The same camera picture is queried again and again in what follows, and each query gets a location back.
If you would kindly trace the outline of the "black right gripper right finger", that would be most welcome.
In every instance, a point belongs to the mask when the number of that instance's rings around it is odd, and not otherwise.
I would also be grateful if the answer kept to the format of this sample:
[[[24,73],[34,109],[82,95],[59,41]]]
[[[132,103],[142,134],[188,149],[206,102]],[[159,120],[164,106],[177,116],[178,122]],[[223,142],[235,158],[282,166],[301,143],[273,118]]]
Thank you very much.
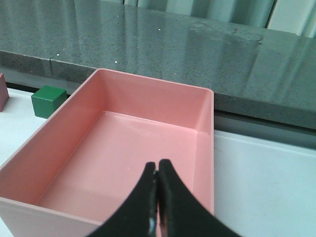
[[[163,237],[238,237],[193,196],[168,159],[159,162],[158,205]]]

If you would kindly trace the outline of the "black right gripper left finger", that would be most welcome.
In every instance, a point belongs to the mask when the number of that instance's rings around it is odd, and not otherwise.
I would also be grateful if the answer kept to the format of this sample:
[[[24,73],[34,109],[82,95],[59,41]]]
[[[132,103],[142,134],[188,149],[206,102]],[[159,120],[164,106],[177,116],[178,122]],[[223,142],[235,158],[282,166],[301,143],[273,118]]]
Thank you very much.
[[[157,171],[145,165],[136,186],[114,212],[89,237],[155,237],[157,235]]]

